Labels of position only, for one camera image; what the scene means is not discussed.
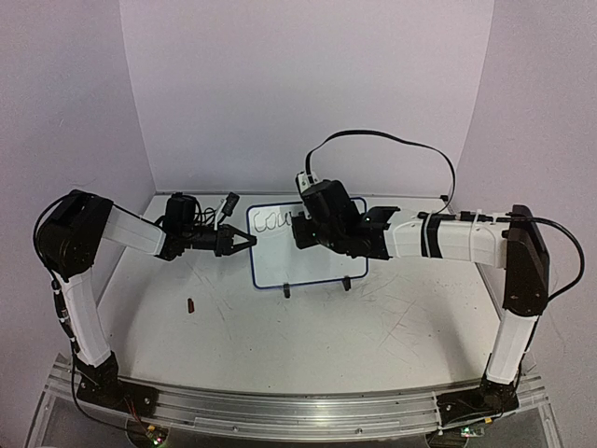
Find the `small blue-framed whiteboard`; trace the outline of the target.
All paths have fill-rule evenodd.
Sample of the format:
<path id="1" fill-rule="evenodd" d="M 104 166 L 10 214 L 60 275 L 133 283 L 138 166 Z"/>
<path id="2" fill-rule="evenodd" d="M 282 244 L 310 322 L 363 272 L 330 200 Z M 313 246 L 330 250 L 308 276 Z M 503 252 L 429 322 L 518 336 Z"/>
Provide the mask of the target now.
<path id="1" fill-rule="evenodd" d="M 336 254 L 320 245 L 299 249 L 291 218 L 303 211 L 300 201 L 254 204 L 246 210 L 253 284 L 258 289 L 299 287 L 352 280 L 368 275 L 368 261 Z"/>

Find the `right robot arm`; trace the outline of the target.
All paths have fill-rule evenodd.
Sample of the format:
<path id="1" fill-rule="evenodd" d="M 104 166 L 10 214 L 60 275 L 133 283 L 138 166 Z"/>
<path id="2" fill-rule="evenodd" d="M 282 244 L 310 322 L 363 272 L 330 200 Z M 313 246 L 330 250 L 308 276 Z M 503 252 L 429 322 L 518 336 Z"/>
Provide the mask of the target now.
<path id="1" fill-rule="evenodd" d="M 453 420 L 515 410 L 522 361 L 540 316 L 585 272 L 585 254 L 577 238 L 560 223 L 534 216 L 525 205 L 515 205 L 505 214 L 408 212 L 397 206 L 361 212 L 339 180 L 317 181 L 300 173 L 295 183 L 303 209 L 292 217 L 291 226 L 300 249 L 319 245 L 352 259 L 446 259 L 504 270 L 503 314 L 479 386 L 444 393 L 437 405 L 442 416 Z M 578 255 L 578 274 L 556 291 L 549 289 L 543 226 L 560 232 Z"/>

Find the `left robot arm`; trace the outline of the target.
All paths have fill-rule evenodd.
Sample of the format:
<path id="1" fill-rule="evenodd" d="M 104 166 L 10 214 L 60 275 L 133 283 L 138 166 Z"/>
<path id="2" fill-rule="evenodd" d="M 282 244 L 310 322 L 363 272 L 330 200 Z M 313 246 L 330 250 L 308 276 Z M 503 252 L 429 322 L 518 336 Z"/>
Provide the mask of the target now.
<path id="1" fill-rule="evenodd" d="M 257 238 L 225 223 L 240 200 L 230 193 L 205 213 L 199 201 L 176 192 L 155 221 L 139 217 L 105 197 L 74 189 L 37 219 L 34 250 L 49 272 L 54 305 L 69 339 L 73 368 L 81 375 L 74 397 L 104 408 L 152 414 L 158 390 L 120 379 L 117 356 L 104 335 L 92 291 L 92 267 L 102 241 L 164 261 L 187 250 L 231 256 L 257 244 Z"/>

